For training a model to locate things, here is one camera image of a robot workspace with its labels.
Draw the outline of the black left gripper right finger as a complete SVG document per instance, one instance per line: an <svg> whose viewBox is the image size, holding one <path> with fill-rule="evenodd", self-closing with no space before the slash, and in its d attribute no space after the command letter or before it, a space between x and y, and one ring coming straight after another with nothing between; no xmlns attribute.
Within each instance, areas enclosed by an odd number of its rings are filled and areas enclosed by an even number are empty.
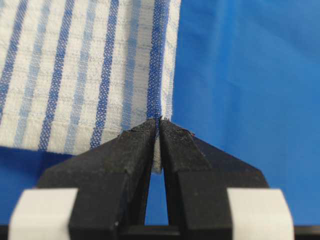
<svg viewBox="0 0 320 240"><path fill-rule="evenodd" d="M160 122L169 222L186 240L292 240L283 192L252 165Z"/></svg>

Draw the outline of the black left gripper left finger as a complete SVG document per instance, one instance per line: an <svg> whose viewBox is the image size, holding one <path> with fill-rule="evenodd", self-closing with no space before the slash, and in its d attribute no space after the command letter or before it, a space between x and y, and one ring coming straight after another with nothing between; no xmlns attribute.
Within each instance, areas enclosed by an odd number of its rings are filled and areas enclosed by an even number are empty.
<svg viewBox="0 0 320 240"><path fill-rule="evenodd" d="M21 194L8 226L11 240L115 240L130 219L143 220L156 122L44 171Z"/></svg>

